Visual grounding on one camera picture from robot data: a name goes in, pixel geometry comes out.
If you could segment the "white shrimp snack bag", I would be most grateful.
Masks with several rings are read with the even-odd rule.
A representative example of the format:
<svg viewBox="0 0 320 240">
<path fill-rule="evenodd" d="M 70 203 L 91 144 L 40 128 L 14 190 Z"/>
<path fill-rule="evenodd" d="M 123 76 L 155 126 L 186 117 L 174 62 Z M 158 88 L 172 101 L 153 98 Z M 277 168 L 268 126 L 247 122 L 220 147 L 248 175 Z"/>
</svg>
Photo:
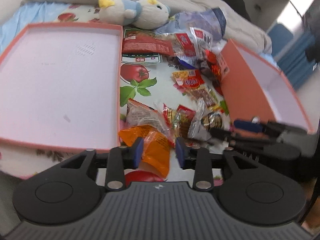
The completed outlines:
<svg viewBox="0 0 320 240">
<path fill-rule="evenodd" d="M 204 60 L 205 50 L 210 50 L 217 44 L 211 33 L 200 28 L 190 27 L 190 33 L 193 37 L 196 57 L 198 60 Z"/>
</svg>

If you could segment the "spicy strip snack packet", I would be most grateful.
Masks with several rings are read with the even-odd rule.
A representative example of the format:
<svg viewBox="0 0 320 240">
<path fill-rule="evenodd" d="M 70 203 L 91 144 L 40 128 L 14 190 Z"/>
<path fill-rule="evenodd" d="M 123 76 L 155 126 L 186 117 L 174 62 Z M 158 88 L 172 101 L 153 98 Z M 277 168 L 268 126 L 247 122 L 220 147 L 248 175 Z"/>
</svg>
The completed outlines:
<svg viewBox="0 0 320 240">
<path fill-rule="evenodd" d="M 176 109 L 173 109 L 163 102 L 157 102 L 155 106 L 162 113 L 173 136 L 175 138 L 182 137 L 183 139 L 188 139 L 189 128 L 196 112 L 183 105 L 178 105 Z"/>
</svg>

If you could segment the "fruit print bed sheet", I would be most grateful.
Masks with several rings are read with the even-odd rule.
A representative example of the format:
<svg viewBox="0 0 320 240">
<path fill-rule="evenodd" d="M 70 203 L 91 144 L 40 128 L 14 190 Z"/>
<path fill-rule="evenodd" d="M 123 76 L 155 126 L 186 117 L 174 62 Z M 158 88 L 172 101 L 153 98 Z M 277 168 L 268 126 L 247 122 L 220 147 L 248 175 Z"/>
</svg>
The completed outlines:
<svg viewBox="0 0 320 240">
<path fill-rule="evenodd" d="M 20 7 L 12 19 L 1 26 L 1 54 L 27 25 L 60 22 L 99 23 L 97 15 L 93 14 L 92 6 L 27 4 Z M 165 60 L 158 64 L 147 65 L 129 65 L 120 62 L 119 131 L 126 125 L 129 100 L 138 101 L 156 110 L 157 102 L 163 102 L 173 109 L 178 105 L 190 109 L 197 108 L 196 102 L 190 96 L 183 95 L 174 87 L 172 73 L 177 69 L 177 66 Z M 1 141 L 1 172 L 16 178 L 27 179 L 75 153 L 77 152 L 30 148 Z"/>
</svg>

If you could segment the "red label pastry packet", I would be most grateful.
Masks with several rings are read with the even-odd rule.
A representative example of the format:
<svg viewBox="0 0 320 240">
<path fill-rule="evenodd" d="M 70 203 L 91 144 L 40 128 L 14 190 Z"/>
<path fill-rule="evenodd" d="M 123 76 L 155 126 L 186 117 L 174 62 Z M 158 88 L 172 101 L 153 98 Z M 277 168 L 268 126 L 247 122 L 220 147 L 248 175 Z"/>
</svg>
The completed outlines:
<svg viewBox="0 0 320 240">
<path fill-rule="evenodd" d="M 197 68 L 197 54 L 193 41 L 187 33 L 175 33 L 172 43 L 175 55 L 181 64 L 187 68 Z"/>
</svg>

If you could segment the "blue plastic tissue bag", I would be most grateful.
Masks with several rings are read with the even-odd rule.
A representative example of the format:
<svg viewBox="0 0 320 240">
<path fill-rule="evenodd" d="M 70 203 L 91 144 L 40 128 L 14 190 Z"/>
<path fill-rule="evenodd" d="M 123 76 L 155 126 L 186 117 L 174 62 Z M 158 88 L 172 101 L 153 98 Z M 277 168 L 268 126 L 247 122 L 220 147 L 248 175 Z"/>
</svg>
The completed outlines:
<svg viewBox="0 0 320 240">
<path fill-rule="evenodd" d="M 168 23 L 157 28 L 155 32 L 187 33 L 191 28 L 204 30 L 212 35 L 214 41 L 223 38 L 226 29 L 226 17 L 220 8 L 213 8 L 203 12 L 179 12 L 172 16 Z"/>
</svg>

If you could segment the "green label snack bag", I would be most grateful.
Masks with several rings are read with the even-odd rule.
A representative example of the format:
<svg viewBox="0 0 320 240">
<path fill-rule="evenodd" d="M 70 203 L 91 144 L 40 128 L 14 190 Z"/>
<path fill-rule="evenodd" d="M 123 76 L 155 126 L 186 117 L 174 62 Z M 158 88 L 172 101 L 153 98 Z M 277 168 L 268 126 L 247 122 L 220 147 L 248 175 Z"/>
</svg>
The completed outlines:
<svg viewBox="0 0 320 240">
<path fill-rule="evenodd" d="M 148 30 L 140 29 L 124 29 L 124 38 L 137 36 L 138 34 L 156 37 L 156 34 Z M 122 63 L 128 64 L 158 64 L 162 62 L 162 56 L 159 53 L 148 53 L 148 54 L 125 54 L 122 53 Z"/>
</svg>

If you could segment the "dark red snack packet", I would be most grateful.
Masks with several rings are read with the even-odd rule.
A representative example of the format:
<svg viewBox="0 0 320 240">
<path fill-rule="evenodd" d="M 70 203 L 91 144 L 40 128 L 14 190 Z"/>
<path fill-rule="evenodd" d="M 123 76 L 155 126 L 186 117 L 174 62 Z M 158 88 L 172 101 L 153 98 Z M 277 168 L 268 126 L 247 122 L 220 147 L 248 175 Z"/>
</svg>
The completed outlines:
<svg viewBox="0 0 320 240">
<path fill-rule="evenodd" d="M 122 53 L 124 54 L 148 54 L 159 53 L 174 56 L 171 42 L 159 40 L 148 35 L 132 35 L 124 38 Z"/>
</svg>

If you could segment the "orange snack packet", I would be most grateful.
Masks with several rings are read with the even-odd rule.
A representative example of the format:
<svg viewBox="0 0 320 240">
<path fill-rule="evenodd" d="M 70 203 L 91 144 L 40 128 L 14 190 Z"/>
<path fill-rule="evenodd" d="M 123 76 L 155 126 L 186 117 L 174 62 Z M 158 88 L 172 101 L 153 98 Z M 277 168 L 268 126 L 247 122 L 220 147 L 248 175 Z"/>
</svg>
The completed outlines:
<svg viewBox="0 0 320 240">
<path fill-rule="evenodd" d="M 132 146 L 138 137 L 143 138 L 142 161 L 155 168 L 162 178 L 167 177 L 170 167 L 170 145 L 165 135 L 151 125 L 122 129 L 118 135 L 127 146 Z"/>
</svg>

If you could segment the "white blue plush toy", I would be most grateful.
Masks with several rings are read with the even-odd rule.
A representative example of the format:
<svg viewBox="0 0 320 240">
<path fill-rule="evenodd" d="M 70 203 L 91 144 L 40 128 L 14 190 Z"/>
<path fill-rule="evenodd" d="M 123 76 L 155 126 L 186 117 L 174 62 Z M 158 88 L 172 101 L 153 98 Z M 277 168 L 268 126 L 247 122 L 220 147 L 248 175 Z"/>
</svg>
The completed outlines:
<svg viewBox="0 0 320 240">
<path fill-rule="evenodd" d="M 114 25 L 154 30 L 165 25 L 170 8 L 157 0 L 98 0 L 99 19 Z"/>
</svg>

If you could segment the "grey sesame snack packet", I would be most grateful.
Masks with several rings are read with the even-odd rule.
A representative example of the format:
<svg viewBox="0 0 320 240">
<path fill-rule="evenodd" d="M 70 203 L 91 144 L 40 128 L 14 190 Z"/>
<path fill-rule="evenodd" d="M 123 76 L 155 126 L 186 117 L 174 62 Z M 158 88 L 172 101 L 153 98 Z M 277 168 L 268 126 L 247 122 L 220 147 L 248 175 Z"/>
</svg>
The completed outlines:
<svg viewBox="0 0 320 240">
<path fill-rule="evenodd" d="M 223 122 L 223 113 L 219 108 L 208 108 L 203 101 L 199 101 L 196 113 L 188 129 L 188 139 L 208 141 L 212 138 L 209 130 L 212 128 L 224 128 Z"/>
</svg>

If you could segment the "red yellow jerky packet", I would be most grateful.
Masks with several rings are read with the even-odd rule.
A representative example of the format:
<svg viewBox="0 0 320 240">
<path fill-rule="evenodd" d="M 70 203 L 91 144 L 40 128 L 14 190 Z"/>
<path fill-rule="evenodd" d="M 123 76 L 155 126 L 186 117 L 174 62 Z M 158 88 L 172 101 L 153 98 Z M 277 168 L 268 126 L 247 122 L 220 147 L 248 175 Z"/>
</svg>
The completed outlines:
<svg viewBox="0 0 320 240">
<path fill-rule="evenodd" d="M 190 96 L 197 101 L 202 99 L 208 108 L 220 109 L 222 113 L 228 114 L 226 102 L 218 87 L 203 78 L 199 70 L 179 70 L 172 73 L 175 81 L 174 87 L 183 95 Z"/>
</svg>

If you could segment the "pink shallow box lid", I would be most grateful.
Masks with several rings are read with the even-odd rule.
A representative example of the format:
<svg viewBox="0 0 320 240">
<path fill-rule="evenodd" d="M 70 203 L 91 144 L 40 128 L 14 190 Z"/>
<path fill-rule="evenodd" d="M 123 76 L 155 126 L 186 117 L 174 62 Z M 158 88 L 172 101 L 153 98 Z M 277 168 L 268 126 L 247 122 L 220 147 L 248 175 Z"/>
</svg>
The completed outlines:
<svg viewBox="0 0 320 240">
<path fill-rule="evenodd" d="M 98 152 L 119 145 L 123 29 L 27 25 L 1 54 L 1 141 Z"/>
</svg>

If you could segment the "pink deep box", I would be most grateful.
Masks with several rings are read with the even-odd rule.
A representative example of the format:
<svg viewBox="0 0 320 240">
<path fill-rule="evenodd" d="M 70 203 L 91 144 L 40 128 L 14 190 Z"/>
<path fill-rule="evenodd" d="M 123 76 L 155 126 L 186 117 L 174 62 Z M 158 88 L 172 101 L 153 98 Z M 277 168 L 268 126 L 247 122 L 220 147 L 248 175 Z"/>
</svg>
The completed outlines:
<svg viewBox="0 0 320 240">
<path fill-rule="evenodd" d="M 255 52 L 228 40 L 218 56 L 228 73 L 221 81 L 229 116 L 262 122 L 277 121 L 314 132 L 291 83 L 278 68 Z"/>
</svg>

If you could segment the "shiny red foil packet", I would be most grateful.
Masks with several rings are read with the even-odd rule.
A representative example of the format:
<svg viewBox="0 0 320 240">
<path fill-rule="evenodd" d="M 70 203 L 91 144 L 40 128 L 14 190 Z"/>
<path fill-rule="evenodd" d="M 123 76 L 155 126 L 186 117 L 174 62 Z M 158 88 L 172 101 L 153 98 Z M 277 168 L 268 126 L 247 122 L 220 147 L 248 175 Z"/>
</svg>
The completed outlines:
<svg viewBox="0 0 320 240">
<path fill-rule="evenodd" d="M 213 83 L 220 84 L 222 80 L 221 68 L 217 62 L 216 55 L 212 51 L 208 49 L 204 50 L 199 70 L 201 74 L 206 76 Z"/>
</svg>

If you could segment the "blue curtain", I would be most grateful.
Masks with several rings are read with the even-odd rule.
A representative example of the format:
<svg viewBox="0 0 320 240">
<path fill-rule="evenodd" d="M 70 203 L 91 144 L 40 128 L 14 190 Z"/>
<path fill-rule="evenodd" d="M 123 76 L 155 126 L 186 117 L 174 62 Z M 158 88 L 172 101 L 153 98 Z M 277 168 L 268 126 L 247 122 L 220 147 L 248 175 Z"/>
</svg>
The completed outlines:
<svg viewBox="0 0 320 240">
<path fill-rule="evenodd" d="M 299 89 L 319 64 L 319 37 L 306 31 L 280 58 L 277 65 L 286 75 L 292 87 Z"/>
</svg>

